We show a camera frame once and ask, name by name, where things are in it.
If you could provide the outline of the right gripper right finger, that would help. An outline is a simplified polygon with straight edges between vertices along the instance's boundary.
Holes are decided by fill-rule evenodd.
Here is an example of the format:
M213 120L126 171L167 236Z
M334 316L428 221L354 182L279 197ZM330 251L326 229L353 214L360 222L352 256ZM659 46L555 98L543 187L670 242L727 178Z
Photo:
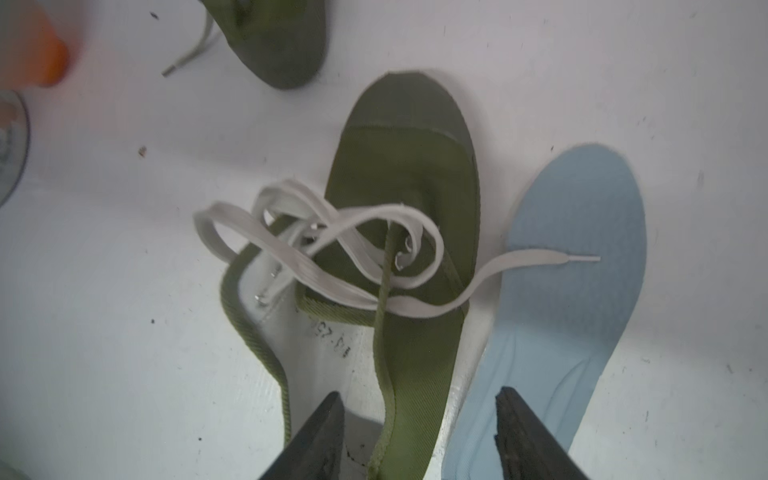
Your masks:
M588 480L514 388L502 387L495 402L504 480Z

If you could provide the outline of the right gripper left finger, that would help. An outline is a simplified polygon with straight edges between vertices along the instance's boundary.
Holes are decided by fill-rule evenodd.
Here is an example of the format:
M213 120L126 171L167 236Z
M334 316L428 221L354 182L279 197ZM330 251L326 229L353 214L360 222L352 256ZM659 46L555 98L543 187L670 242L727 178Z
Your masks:
M329 393L260 480L336 480L344 446L345 408Z

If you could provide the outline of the blue insole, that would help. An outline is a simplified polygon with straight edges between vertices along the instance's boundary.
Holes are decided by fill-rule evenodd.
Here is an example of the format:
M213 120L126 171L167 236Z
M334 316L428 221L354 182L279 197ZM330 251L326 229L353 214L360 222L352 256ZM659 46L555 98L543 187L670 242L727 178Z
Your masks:
M515 389L569 448L642 288L643 200L627 161L600 144L552 160L518 203L506 248L565 253L504 272L484 354L447 443L445 479L498 479L496 395Z

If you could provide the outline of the green shoe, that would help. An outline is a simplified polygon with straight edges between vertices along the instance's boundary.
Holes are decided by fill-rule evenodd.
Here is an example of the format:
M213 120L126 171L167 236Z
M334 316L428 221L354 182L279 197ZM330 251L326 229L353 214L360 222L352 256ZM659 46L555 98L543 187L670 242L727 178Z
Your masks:
M215 26L239 60L275 89L302 87L321 69L328 40L326 1L210 0L203 6L200 40L162 72L164 77L204 53Z
M194 223L227 264L229 321L279 385L285 447L340 394L339 478L350 459L368 479L422 478L470 298L500 273L569 260L530 249L478 264L471 135L450 93L416 71L362 93L323 193L285 179L250 208L217 202Z

